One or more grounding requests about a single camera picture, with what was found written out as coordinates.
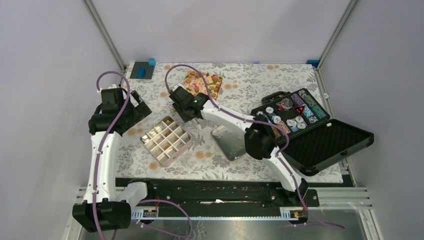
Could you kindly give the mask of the compartmented metal chocolate tin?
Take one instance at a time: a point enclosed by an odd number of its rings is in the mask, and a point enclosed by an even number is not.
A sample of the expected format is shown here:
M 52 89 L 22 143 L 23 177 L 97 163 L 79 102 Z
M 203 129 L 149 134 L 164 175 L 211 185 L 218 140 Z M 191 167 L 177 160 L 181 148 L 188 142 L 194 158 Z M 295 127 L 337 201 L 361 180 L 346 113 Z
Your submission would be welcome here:
M 164 117 L 140 137 L 143 146 L 162 167 L 169 167 L 193 144 L 192 135 L 170 116 Z

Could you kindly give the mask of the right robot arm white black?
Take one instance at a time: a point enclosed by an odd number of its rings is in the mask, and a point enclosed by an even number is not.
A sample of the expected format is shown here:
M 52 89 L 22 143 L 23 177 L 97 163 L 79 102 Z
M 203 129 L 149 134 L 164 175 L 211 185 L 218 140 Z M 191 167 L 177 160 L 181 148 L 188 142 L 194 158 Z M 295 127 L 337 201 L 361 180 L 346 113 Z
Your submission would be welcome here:
M 168 90 L 173 107 L 186 123 L 192 119 L 204 119 L 221 124 L 244 138 L 246 153 L 262 160 L 276 174 L 287 191 L 287 201 L 293 206 L 306 199 L 308 183 L 297 173 L 282 154 L 272 124 L 264 116 L 244 115 L 220 106 L 204 93 L 194 96 L 178 84 Z

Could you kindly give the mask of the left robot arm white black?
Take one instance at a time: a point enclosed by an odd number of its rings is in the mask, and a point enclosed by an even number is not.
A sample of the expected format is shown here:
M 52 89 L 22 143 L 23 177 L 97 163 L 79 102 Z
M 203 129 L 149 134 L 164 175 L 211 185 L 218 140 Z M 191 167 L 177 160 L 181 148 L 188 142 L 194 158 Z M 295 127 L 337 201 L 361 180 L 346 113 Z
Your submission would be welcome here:
M 130 183 L 122 192 L 116 188 L 116 157 L 123 134 L 151 113 L 133 90 L 137 106 L 127 90 L 112 84 L 100 90 L 101 103 L 88 121 L 91 135 L 89 181 L 82 203 L 72 208 L 73 218 L 89 233 L 129 227 L 132 212 L 140 202 L 152 204 L 155 192 L 146 183 Z

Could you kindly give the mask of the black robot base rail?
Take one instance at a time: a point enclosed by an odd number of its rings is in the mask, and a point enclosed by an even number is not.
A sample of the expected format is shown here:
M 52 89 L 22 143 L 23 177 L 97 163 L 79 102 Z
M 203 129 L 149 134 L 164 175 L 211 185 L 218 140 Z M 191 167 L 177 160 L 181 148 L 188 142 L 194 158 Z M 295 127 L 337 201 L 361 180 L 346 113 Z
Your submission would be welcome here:
M 309 188 L 302 193 L 301 203 L 296 192 L 284 190 L 279 182 L 178 180 L 154 178 L 117 178 L 117 187 L 143 182 L 147 186 L 146 199 L 160 203 L 142 203 L 152 216 L 185 218 L 184 210 L 194 218 L 255 218 L 279 217 L 281 208 L 319 207 L 317 191 Z

